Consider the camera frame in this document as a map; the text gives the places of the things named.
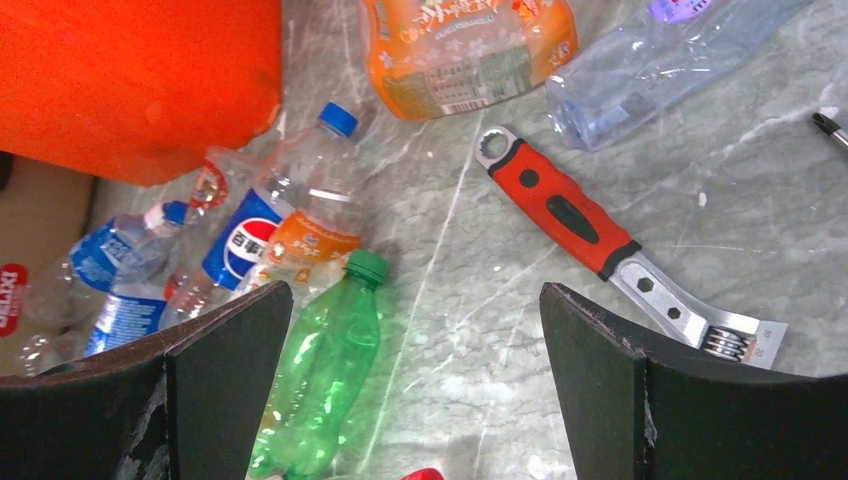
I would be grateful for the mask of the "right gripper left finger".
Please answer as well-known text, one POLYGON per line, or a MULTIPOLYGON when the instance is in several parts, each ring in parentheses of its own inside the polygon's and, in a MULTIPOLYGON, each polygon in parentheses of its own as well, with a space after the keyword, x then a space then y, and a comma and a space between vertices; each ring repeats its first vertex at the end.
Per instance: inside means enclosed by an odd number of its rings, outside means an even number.
POLYGON ((293 305, 267 284, 135 342, 1 380, 5 479, 242 479, 293 305))

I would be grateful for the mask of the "red label cola bottle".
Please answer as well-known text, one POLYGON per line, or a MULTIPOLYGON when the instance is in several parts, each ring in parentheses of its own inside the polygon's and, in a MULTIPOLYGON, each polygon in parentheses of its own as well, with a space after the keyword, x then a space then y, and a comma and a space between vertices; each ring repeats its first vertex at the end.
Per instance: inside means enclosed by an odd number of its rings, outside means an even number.
POLYGON ((428 467, 407 474, 400 480, 444 480, 444 476, 438 469, 428 467))

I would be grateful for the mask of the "green plastic bottle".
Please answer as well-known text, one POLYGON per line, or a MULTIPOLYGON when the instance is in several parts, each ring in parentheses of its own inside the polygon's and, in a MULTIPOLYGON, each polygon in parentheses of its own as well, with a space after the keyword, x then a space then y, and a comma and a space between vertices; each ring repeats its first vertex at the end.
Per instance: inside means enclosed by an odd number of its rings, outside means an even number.
POLYGON ((257 431, 251 479, 318 479, 380 346, 376 291, 388 262, 356 249, 343 277, 307 304, 282 348, 257 431))

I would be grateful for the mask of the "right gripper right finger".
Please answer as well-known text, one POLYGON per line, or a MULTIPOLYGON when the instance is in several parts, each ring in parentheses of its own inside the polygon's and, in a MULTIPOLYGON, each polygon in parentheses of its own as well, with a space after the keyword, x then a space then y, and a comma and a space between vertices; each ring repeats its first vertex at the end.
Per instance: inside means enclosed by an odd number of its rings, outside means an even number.
POLYGON ((843 479, 847 378, 732 363, 559 283, 541 323, 581 479, 843 479))

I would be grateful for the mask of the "tan tool case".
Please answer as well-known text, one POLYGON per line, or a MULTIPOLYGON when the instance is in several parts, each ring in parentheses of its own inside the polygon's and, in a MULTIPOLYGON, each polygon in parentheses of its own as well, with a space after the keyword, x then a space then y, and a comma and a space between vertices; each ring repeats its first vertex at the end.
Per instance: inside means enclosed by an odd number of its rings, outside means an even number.
POLYGON ((26 374, 20 355, 37 336, 52 336, 23 312, 24 293, 82 235, 92 176, 1 154, 1 373, 26 374))

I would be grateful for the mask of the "clear purple label bottle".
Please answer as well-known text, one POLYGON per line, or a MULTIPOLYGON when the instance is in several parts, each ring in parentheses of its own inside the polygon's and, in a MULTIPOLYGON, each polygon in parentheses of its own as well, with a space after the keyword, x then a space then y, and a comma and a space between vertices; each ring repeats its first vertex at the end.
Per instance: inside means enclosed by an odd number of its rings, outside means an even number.
POLYGON ((593 152, 746 62, 805 1, 650 1, 546 82, 566 147, 593 152))

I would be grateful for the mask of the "pepsi bottle centre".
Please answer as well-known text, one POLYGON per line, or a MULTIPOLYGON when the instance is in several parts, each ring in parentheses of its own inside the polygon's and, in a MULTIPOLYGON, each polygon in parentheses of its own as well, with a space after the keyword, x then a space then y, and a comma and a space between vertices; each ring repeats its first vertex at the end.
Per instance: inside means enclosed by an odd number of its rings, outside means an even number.
POLYGON ((290 216, 319 167, 351 155, 359 120, 327 103, 316 123, 281 140, 261 160, 250 188, 222 227, 200 267, 168 301, 160 327, 172 327, 227 302, 260 261, 272 233, 290 216))

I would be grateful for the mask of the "blue label water bottle middle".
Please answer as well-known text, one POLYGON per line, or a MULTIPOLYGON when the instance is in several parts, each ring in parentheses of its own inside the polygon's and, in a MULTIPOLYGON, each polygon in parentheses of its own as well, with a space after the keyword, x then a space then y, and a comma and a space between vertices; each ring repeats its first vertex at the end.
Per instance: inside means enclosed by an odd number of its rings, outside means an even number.
POLYGON ((26 376, 58 364, 93 356, 156 332, 165 308, 164 281, 176 263, 179 235, 171 255, 151 276, 115 280, 98 312, 52 336, 37 336, 20 355, 26 376))

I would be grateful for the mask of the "orange plastic bin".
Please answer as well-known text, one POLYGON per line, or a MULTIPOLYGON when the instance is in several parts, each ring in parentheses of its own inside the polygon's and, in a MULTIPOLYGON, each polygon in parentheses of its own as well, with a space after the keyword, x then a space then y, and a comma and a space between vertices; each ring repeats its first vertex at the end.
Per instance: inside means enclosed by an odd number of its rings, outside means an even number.
POLYGON ((5 1, 1 148, 138 186, 238 149, 283 106, 278 1, 5 1))

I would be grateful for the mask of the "blue label bottle white cap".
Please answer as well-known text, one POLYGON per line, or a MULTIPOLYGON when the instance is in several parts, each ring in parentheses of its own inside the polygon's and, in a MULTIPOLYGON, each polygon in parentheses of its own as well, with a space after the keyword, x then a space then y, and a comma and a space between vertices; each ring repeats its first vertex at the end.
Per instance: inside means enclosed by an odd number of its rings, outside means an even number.
POLYGON ((183 201, 122 214, 76 242, 28 288, 23 312, 47 327, 76 325, 102 307, 115 280, 151 276, 171 255, 188 212, 183 201))

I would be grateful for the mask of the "yellow black screwdriver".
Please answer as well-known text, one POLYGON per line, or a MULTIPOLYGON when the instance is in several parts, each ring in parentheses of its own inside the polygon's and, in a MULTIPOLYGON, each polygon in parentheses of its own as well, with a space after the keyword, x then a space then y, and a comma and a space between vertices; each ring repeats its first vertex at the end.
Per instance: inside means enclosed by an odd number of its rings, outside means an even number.
POLYGON ((811 119, 814 124, 830 139, 832 139, 844 149, 848 148, 848 138, 846 131, 832 118, 822 113, 816 112, 811 115, 811 119))

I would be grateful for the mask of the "wide orange label bottle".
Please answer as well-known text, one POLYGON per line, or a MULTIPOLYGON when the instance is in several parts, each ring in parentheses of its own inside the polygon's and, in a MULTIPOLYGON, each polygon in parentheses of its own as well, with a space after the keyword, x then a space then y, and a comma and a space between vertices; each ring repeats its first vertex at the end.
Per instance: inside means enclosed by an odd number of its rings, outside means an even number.
POLYGON ((362 1, 371 85, 397 118, 424 121, 523 95, 579 48, 573 1, 362 1))

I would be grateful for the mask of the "orange tea bottle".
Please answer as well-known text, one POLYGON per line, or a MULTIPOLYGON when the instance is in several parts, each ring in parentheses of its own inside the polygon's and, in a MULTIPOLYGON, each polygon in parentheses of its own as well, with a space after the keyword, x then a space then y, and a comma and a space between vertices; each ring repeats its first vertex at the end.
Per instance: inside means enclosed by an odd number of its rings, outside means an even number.
POLYGON ((356 212, 295 211, 272 233, 260 260, 229 299, 276 280, 308 293, 338 280, 351 252, 361 244, 361 225, 362 217, 356 212))

